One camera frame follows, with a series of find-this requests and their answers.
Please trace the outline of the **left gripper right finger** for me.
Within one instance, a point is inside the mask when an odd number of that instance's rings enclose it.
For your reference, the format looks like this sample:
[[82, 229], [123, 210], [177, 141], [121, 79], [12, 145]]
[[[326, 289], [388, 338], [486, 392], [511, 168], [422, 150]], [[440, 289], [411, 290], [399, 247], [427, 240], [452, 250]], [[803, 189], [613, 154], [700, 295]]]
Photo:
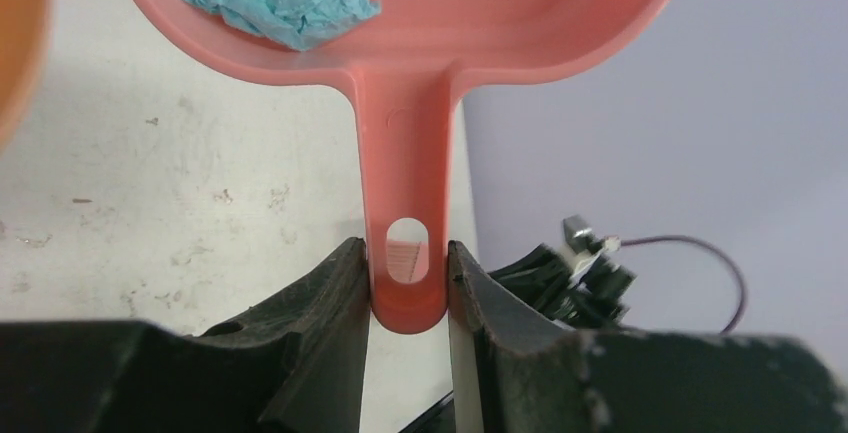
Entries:
[[457, 431], [589, 431], [579, 334], [492, 280], [461, 242], [447, 251]]

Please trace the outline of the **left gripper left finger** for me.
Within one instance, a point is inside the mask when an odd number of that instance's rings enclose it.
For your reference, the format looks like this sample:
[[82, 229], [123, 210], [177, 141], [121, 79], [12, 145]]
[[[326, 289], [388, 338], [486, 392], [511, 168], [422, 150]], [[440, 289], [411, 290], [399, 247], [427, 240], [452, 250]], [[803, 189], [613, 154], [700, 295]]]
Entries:
[[356, 432], [369, 334], [365, 242], [344, 240], [312, 271], [197, 341], [241, 356], [269, 381], [258, 432]]

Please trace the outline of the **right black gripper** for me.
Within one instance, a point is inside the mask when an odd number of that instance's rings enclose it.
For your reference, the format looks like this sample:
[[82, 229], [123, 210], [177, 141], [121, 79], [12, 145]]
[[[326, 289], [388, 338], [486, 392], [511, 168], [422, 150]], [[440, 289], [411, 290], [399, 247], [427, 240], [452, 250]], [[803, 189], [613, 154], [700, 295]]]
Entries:
[[547, 319], [577, 329], [620, 329], [628, 310], [622, 297], [636, 279], [606, 257], [577, 274], [546, 245], [490, 277]]

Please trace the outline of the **pink hand brush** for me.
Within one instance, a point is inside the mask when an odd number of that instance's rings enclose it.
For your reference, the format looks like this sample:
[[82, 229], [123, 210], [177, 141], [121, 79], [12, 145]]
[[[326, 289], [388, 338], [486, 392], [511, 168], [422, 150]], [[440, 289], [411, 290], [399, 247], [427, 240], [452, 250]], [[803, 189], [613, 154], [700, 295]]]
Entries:
[[426, 242], [389, 240], [386, 248], [389, 275], [402, 284], [421, 281], [429, 270]]

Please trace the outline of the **pink plastic dustpan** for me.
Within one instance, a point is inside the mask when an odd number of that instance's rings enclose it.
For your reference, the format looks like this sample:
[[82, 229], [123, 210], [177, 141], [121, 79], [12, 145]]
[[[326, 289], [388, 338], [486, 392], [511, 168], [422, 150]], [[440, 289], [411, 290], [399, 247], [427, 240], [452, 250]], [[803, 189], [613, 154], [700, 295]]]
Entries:
[[[226, 26], [182, 0], [133, 0], [196, 61], [264, 85], [325, 85], [351, 102], [358, 136], [371, 304], [402, 334], [447, 307], [452, 114], [472, 88], [561, 80], [605, 61], [669, 0], [378, 0], [340, 39], [298, 53]], [[426, 242], [429, 270], [402, 284], [389, 240]]]

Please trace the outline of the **orange plastic bucket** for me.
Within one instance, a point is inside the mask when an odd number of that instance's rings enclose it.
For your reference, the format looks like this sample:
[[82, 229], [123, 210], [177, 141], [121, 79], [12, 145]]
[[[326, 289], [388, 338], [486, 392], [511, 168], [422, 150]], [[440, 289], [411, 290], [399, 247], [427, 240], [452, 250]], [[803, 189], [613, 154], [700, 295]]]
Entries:
[[47, 53], [51, 0], [1, 0], [1, 145], [22, 121]]

